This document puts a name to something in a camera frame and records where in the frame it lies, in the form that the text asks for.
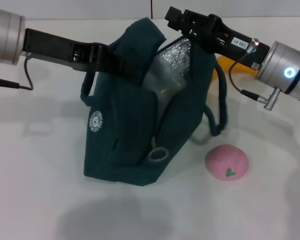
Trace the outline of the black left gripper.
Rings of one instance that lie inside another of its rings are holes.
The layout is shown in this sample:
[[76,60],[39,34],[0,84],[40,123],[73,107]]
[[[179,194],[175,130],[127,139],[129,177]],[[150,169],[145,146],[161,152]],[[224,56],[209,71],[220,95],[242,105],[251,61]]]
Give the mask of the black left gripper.
[[115,74],[127,82],[140,84],[147,72],[133,56],[115,53],[117,44],[79,42],[27,28],[23,51],[33,58],[86,72],[91,66],[91,82],[96,73]]

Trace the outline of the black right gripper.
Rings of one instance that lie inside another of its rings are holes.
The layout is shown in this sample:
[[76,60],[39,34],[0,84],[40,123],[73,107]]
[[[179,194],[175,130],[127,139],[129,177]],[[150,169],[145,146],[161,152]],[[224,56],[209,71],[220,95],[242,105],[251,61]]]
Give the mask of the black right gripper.
[[217,53],[234,61],[248,50],[252,38],[227,27],[214,14],[208,16],[194,11],[170,7],[165,15],[168,27],[183,35],[196,34],[195,40],[208,53]]

